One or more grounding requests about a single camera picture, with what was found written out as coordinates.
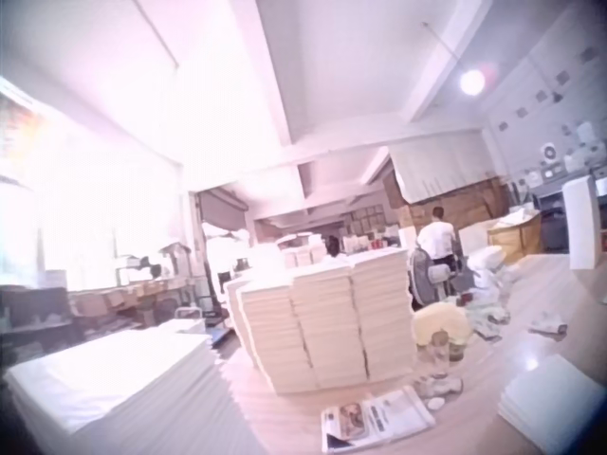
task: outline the light bulb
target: light bulb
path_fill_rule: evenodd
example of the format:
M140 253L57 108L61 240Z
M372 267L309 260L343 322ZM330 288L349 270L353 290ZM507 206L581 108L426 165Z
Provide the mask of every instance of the light bulb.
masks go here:
M485 88L485 76L478 69L472 69L462 75L459 84L466 95L474 97Z

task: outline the person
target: person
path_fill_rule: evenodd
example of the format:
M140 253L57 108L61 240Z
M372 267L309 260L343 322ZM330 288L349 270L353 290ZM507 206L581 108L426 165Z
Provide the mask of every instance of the person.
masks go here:
M445 264L451 272L457 271L457 260L453 254L456 244L455 228L443 221L445 210L442 207L432 209L432 222L422 228L417 243L429 255L434 264Z
M345 259L346 255L340 252L340 241L334 235L329 235L325 242L327 255L324 257L325 262L336 259Z

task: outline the magazine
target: magazine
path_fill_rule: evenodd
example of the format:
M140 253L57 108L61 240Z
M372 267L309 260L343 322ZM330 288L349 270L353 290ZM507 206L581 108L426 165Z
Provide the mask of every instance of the magazine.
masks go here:
M436 424L415 390L406 386L322 412L322 452L345 453L387 444Z

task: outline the white shirt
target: white shirt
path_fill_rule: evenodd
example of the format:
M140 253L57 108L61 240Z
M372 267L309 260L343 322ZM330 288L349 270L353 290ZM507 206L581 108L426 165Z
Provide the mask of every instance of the white shirt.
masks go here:
M453 240L455 228L444 221L430 223L422 228L417 236L417 242L432 259L442 259L453 254Z
M340 261L346 261L347 258L348 257L343 253L338 254L335 258L330 254L327 254L325 257L322 258L322 261L324 263L337 263Z

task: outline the desk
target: desk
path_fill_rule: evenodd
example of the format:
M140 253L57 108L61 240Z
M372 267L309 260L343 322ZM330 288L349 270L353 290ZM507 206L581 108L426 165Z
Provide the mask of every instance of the desk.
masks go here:
M497 413L506 385L535 361L560 353L600 383L607 384L604 333L607 305L597 303L607 294L607 256L589 272L569 270L566 255L527 256L520 262L523 277L513 288L508 307L512 321L503 339L489 344L473 335L464 360L452 373L464 379L464 391L450 397L435 413L436 427L411 438L361 451L364 454L506 455L539 454L515 428ZM543 309L559 311L569 323L561 341L527 332L528 323ZM262 374L253 369L241 350L224 365L240 404L270 454L320 454L321 410L410 383L412 377L363 387L277 396Z

